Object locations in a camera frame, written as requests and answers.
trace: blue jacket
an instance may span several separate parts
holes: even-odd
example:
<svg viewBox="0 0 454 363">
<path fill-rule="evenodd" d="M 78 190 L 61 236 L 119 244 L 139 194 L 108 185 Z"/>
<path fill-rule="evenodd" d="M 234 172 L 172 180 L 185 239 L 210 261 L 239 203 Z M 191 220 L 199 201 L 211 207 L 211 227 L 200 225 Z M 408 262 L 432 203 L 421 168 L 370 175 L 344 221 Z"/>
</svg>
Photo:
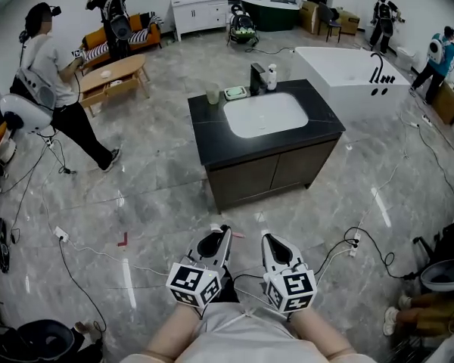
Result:
<svg viewBox="0 0 454 363">
<path fill-rule="evenodd" d="M 435 34 L 432 36 L 432 39 L 439 39 L 440 34 Z M 443 42 L 447 42 L 445 36 L 442 37 Z M 429 64 L 441 75 L 446 76 L 449 73 L 451 67 L 452 59 L 454 59 L 454 44 L 451 43 L 445 47 L 445 57 L 444 61 L 441 64 L 436 64 L 432 60 L 429 60 Z"/>
</svg>

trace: white sink basin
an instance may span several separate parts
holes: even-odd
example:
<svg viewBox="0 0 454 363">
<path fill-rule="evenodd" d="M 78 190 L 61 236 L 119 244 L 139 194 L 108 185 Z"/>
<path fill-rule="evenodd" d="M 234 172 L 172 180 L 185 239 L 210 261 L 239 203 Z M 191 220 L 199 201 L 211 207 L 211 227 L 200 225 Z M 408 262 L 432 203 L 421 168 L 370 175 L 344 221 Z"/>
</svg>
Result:
<svg viewBox="0 0 454 363">
<path fill-rule="evenodd" d="M 230 129 L 239 137 L 252 138 L 301 128 L 308 116 L 296 98 L 287 93 L 257 95 L 224 105 Z"/>
</svg>

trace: black countertop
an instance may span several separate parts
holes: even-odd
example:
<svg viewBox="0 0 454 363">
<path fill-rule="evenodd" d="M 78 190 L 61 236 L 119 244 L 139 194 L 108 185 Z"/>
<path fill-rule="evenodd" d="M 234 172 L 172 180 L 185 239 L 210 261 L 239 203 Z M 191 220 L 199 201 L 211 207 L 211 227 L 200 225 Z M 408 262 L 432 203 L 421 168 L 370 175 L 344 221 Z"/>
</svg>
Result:
<svg viewBox="0 0 454 363">
<path fill-rule="evenodd" d="M 314 144 L 329 141 L 345 131 L 343 124 L 307 80 L 279 82 L 275 93 L 293 95 L 306 112 L 308 123 L 301 128 L 242 138 L 230 129 L 223 110 L 227 102 L 223 92 L 217 105 L 210 105 L 206 95 L 189 98 L 188 106 L 201 164 L 223 166 L 252 160 L 283 147 L 302 146 L 310 141 Z"/>
</svg>

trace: soap dispenser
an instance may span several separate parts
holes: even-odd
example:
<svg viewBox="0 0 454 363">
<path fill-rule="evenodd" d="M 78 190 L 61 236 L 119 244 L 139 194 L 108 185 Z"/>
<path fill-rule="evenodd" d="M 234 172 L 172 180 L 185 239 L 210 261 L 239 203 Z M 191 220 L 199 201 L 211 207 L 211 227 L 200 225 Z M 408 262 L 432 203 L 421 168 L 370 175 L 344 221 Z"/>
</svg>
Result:
<svg viewBox="0 0 454 363">
<path fill-rule="evenodd" d="M 270 64 L 269 65 L 269 75 L 267 79 L 267 89 L 271 92 L 275 90 L 276 86 L 278 85 L 278 74 L 275 71 L 276 69 L 275 64 Z"/>
</svg>

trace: soap dish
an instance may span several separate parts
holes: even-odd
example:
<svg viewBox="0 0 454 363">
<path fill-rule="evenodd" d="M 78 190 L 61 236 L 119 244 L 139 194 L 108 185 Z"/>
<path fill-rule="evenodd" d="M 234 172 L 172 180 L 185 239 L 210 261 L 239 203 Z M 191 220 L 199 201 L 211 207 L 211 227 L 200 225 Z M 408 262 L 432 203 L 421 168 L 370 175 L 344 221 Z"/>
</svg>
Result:
<svg viewBox="0 0 454 363">
<path fill-rule="evenodd" d="M 244 86 L 237 86 L 224 90 L 224 95 L 227 101 L 238 100 L 239 98 L 247 97 L 247 91 Z"/>
</svg>

